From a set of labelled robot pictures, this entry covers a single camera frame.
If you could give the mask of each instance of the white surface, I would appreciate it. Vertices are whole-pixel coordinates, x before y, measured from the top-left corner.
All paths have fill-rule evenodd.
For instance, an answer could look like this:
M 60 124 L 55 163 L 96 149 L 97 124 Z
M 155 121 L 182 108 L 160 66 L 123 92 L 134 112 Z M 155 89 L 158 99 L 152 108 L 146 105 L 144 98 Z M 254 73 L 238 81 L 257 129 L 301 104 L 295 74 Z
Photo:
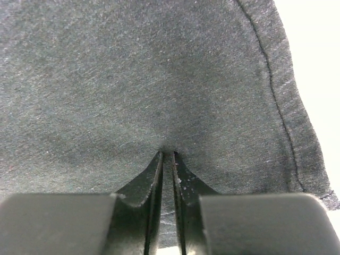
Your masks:
M 340 0 L 274 0 L 283 22 L 300 96 L 340 195 Z M 340 211 L 328 216 L 340 236 Z M 157 255 L 179 254 L 177 247 Z

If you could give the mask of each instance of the cloth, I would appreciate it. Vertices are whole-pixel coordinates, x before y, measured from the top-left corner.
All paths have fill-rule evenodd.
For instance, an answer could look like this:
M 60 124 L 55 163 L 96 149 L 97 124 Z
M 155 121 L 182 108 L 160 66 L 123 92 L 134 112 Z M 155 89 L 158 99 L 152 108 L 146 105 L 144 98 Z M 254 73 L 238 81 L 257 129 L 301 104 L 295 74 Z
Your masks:
M 112 192 L 161 149 L 218 192 L 339 209 L 272 0 L 1 5 L 1 197 Z M 161 248 L 175 231 L 167 157 Z

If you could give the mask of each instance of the folded cloth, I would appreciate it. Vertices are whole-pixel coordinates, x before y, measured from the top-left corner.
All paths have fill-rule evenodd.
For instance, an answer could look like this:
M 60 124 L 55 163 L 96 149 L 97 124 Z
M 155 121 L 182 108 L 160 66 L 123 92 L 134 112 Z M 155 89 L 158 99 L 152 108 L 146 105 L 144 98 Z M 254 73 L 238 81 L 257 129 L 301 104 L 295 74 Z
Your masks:
M 6 0 L 1 19 L 1 197 L 115 191 L 162 149 L 218 192 L 339 208 L 272 0 Z

